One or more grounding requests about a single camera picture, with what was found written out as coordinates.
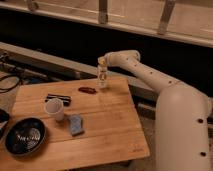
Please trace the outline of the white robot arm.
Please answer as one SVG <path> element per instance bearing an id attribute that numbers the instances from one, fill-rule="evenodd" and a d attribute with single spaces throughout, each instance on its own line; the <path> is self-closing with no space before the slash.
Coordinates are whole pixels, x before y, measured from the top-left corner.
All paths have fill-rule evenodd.
<path id="1" fill-rule="evenodd" d="M 98 63 L 131 72 L 158 94 L 155 119 L 157 171 L 213 171 L 207 124 L 213 105 L 206 94 L 142 64 L 136 50 L 109 52 L 99 57 Z"/>

